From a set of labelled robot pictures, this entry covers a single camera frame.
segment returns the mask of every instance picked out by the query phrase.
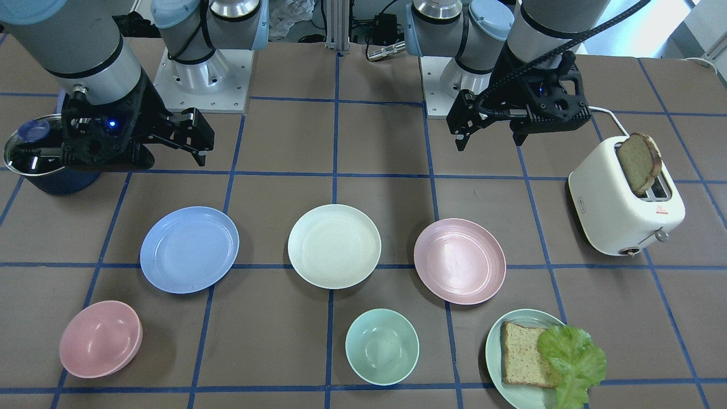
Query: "plastic bag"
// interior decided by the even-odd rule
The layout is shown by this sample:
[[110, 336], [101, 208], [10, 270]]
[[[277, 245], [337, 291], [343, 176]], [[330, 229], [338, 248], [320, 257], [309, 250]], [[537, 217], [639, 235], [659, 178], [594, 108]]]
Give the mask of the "plastic bag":
[[271, 41], [285, 38], [290, 28], [299, 21], [311, 20], [316, 0], [270, 0]]

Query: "blue plate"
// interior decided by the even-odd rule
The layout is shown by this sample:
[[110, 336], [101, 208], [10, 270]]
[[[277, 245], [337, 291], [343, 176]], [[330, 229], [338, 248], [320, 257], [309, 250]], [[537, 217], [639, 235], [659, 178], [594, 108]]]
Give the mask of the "blue plate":
[[225, 213], [186, 207], [164, 216], [147, 233], [141, 269], [159, 290], [194, 293], [223, 278], [239, 248], [235, 223]]

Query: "white plate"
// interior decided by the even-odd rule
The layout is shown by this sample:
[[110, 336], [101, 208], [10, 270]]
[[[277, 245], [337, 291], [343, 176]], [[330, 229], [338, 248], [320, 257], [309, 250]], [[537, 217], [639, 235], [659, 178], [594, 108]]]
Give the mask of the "white plate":
[[337, 290], [362, 282], [376, 268], [381, 236], [360, 210], [326, 204], [295, 223], [288, 238], [288, 256], [305, 281]]
[[512, 406], [517, 409], [548, 409], [555, 406], [555, 389], [539, 388], [527, 385], [508, 385], [502, 383], [502, 341], [500, 328], [505, 321], [514, 322], [524, 327], [548, 328], [563, 323], [547, 312], [536, 309], [516, 309], [500, 317], [485, 343], [485, 361], [490, 372], [492, 383]]
[[159, 290], [194, 293], [219, 281], [235, 262], [235, 223], [210, 207], [186, 207], [164, 216], [141, 246], [141, 269]]

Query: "toast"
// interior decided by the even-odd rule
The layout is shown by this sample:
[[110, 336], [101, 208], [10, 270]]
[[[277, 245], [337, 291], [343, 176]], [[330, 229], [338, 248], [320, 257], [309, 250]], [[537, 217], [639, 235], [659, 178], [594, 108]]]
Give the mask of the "toast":
[[555, 388], [563, 376], [538, 352], [538, 337], [545, 328], [502, 323], [502, 382]]
[[633, 133], [616, 150], [631, 191], [642, 196], [662, 172], [662, 155], [650, 136]]

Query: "white cable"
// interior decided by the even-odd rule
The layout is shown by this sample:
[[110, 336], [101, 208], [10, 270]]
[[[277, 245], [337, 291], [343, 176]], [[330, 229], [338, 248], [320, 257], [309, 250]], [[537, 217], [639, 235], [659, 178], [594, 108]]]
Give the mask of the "white cable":
[[609, 116], [611, 117], [611, 119], [613, 119], [613, 120], [614, 120], [614, 122], [616, 122], [616, 126], [618, 126], [618, 127], [619, 127], [619, 129], [621, 130], [621, 132], [623, 132], [623, 135], [624, 135], [624, 136], [628, 136], [628, 135], [630, 135], [630, 134], [629, 134], [629, 132], [628, 132], [628, 131], [626, 131], [626, 128], [624, 128], [624, 126], [623, 126], [623, 125], [621, 125], [621, 122], [619, 121], [619, 119], [618, 119], [618, 118], [616, 118], [616, 115], [615, 115], [615, 114], [614, 114], [613, 112], [609, 111], [609, 110], [608, 110], [608, 109], [606, 109], [606, 108], [599, 108], [599, 107], [597, 107], [597, 106], [589, 106], [588, 108], [589, 108], [589, 109], [590, 109], [591, 111], [595, 111], [595, 112], [603, 112], [603, 113], [605, 113], [605, 114], [608, 114], [608, 115], [609, 115]]
[[710, 67], [712, 67], [712, 70], [715, 71], [715, 74], [718, 73], [717, 72], [717, 66], [712, 61], [705, 60], [704, 58], [700, 58], [700, 57], [689, 57], [689, 58], [684, 58], [684, 60], [685, 61], [699, 61], [701, 63], [707, 64]]

